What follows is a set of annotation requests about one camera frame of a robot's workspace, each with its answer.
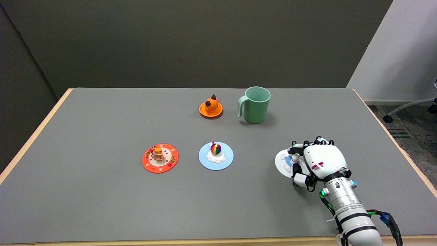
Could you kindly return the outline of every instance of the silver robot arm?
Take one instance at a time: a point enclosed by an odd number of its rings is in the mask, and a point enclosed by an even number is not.
[[[343,154],[334,146],[334,141],[328,142],[321,137],[317,137],[312,143],[305,141],[297,144],[293,141],[287,151],[292,160],[291,178],[295,186],[313,192],[316,183],[323,182],[319,196],[337,223],[340,232],[337,238],[341,238],[341,242],[337,241],[337,244],[382,246],[381,236],[370,219],[371,214],[376,212],[369,213],[356,195],[354,188],[357,184],[354,180],[349,180],[351,172]],[[381,220],[391,229],[397,245],[402,245],[399,228],[392,216],[389,213],[379,213]]]

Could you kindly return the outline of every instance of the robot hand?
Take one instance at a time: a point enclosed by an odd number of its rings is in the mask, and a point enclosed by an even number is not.
[[[306,187],[309,192],[313,192],[316,188],[316,183],[322,181],[329,174],[340,171],[346,168],[346,162],[343,155],[334,146],[334,141],[327,141],[318,136],[313,142],[304,141],[303,144],[298,144],[293,141],[292,146],[287,149],[292,161],[293,185]],[[326,158],[325,153],[332,152],[330,158]],[[331,165],[326,161],[338,162]]]

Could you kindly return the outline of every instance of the blue plate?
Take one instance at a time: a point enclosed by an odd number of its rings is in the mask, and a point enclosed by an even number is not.
[[[221,145],[222,153],[225,155],[225,160],[220,164],[210,162],[206,158],[206,156],[208,152],[211,151],[211,143],[207,143],[199,151],[199,161],[204,167],[208,168],[209,170],[218,171],[223,170],[231,165],[232,161],[234,160],[234,152],[232,151],[231,147],[229,147],[229,145],[225,143],[215,143]]]

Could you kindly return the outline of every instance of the blue connector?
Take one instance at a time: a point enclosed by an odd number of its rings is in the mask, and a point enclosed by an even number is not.
[[[384,224],[389,225],[390,224],[390,217],[387,214],[383,214],[379,217]]]

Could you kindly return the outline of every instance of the chair leg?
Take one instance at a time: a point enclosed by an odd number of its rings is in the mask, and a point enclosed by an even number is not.
[[[407,108],[407,107],[410,107],[410,106],[413,106],[413,105],[418,105],[418,104],[421,104],[421,103],[426,103],[426,102],[434,102],[434,104],[428,109],[428,112],[434,112],[434,111],[437,111],[437,98],[435,98],[435,99],[425,99],[425,100],[420,100],[420,101],[415,101],[415,102],[410,102],[410,103],[407,103],[407,104],[405,104],[405,105],[402,105],[402,106],[400,106],[400,107],[397,107],[396,109],[394,109],[394,110],[392,110],[392,111],[390,111],[386,116],[384,116],[384,118],[382,118],[383,120],[384,120],[384,122],[386,122],[386,123],[391,123],[392,121],[393,121],[393,118],[392,118],[392,114],[394,114],[394,113],[396,113],[397,111],[399,111],[399,110],[402,110],[402,109],[404,109],[404,108]]]
[[[437,98],[434,98],[434,103],[428,108],[428,112],[432,114],[437,113]]]

